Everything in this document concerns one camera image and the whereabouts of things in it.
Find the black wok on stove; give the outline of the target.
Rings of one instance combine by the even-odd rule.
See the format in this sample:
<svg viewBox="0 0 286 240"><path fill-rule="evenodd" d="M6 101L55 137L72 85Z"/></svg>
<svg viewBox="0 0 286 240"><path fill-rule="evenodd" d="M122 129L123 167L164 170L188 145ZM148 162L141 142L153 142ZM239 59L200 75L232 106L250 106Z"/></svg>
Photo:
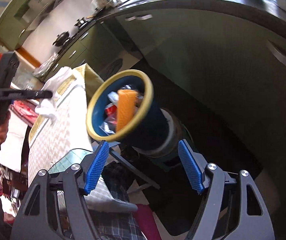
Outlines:
<svg viewBox="0 0 286 240"><path fill-rule="evenodd" d="M52 45L56 47L61 47L69 38L70 38L70 33L68 31L65 31L57 35L57 38Z"/></svg>

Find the clear plastic water bottle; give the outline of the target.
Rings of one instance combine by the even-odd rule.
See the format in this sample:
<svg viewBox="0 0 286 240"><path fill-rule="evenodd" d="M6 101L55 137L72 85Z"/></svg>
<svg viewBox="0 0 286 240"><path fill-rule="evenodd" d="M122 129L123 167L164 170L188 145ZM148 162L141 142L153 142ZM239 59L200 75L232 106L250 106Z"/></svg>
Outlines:
<svg viewBox="0 0 286 240"><path fill-rule="evenodd" d="M113 103L115 106L118 105L119 95L117 92L110 92L107 96L111 103Z"/></svg>

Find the orange foam fruit net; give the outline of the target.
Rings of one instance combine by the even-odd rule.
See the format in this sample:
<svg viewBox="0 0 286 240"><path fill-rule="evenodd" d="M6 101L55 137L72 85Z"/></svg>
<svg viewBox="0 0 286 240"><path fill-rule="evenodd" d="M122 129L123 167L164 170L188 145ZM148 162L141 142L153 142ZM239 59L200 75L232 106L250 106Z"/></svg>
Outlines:
<svg viewBox="0 0 286 240"><path fill-rule="evenodd" d="M132 89L119 89L118 95L116 132L121 131L133 118L138 93Z"/></svg>

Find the dark floor mat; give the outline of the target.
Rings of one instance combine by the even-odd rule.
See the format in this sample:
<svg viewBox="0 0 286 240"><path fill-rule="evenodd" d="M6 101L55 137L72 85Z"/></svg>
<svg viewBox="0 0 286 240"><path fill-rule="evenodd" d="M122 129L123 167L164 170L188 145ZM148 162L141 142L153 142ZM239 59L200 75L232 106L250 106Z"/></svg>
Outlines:
<svg viewBox="0 0 286 240"><path fill-rule="evenodd" d="M103 81L108 80L111 76L115 75L122 67L123 59L119 58L111 63L108 67L102 69L99 72L99 76L102 78Z"/></svg>

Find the yellow rimmed blue trash bin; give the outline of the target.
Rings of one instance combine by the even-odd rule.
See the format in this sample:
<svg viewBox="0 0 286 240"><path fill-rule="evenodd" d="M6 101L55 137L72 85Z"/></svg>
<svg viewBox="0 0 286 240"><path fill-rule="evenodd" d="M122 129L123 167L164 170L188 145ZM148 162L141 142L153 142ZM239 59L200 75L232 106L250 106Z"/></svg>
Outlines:
<svg viewBox="0 0 286 240"><path fill-rule="evenodd" d="M120 142L154 159L176 154L182 136L176 116L155 101L148 75L135 69L100 85L88 104L86 127L96 141Z"/></svg>

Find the crushed red cola can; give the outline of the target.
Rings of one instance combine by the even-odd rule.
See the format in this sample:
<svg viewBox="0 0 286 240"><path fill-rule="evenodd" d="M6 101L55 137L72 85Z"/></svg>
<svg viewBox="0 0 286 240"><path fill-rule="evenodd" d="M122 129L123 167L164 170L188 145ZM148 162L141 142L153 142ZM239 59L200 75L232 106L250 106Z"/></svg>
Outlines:
<svg viewBox="0 0 286 240"><path fill-rule="evenodd" d="M112 119L115 120L117 117L117 109L118 108L113 103L108 104L104 109L106 119L107 120L112 120Z"/></svg>

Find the patterned tablecloth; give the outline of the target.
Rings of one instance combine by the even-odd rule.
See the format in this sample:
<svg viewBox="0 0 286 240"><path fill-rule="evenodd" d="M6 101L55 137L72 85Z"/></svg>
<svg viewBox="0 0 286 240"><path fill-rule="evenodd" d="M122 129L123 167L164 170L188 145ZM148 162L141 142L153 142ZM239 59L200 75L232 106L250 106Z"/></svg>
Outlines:
<svg viewBox="0 0 286 240"><path fill-rule="evenodd" d="M72 77L64 81L58 89L55 122L38 115L29 133L29 183L39 170L61 172L94 152L87 133L87 106L103 80L87 63L74 69L84 77L85 88Z"/></svg>

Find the white tissue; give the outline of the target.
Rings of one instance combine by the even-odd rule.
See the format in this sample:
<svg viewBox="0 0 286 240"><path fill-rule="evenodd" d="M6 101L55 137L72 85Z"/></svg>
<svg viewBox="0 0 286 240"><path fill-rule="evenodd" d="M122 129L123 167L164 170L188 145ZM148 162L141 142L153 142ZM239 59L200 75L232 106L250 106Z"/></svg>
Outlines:
<svg viewBox="0 0 286 240"><path fill-rule="evenodd" d="M58 89L64 81L67 81L69 77L75 79L78 85L81 85L82 88L85 88L84 77L78 70L67 66L60 68L57 74L48 79L41 89L42 92L49 90L52 92L53 96L50 99L40 100L39 104L35 108L35 112L38 115L49 118L52 122L55 122L55 113L57 110L56 102L60 97Z"/></svg>

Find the red checkered cloth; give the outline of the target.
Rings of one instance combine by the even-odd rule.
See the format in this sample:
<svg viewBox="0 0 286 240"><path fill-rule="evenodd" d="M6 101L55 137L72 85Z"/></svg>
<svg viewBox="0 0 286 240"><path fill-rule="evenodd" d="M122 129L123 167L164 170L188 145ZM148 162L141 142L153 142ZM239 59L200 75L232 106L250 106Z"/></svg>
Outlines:
<svg viewBox="0 0 286 240"><path fill-rule="evenodd" d="M29 127L34 125L38 117L38 114L35 112L36 106L29 101L15 100L11 103L9 108Z"/></svg>

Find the green kitchen cabinets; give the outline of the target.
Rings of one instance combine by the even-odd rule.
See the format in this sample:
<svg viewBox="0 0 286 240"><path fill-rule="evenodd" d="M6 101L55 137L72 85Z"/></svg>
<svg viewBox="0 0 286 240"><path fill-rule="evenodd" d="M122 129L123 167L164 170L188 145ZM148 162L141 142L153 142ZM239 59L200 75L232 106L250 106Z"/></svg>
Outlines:
<svg viewBox="0 0 286 240"><path fill-rule="evenodd" d="M95 71L142 57L156 100L208 157L286 158L286 12L254 0L146 0L95 20L72 42Z"/></svg>

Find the clear plastic bag on counter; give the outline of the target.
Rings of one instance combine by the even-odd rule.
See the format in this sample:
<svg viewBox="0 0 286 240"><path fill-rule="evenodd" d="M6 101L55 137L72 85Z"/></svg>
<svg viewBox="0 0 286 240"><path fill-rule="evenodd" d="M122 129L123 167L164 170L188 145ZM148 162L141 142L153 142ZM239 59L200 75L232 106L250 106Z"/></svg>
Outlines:
<svg viewBox="0 0 286 240"><path fill-rule="evenodd" d="M45 74L52 67L53 63L56 61L57 57L58 53L53 53L48 60L41 64L40 67L35 68L35 70L32 72L33 76L36 78L41 78L45 76Z"/></svg>

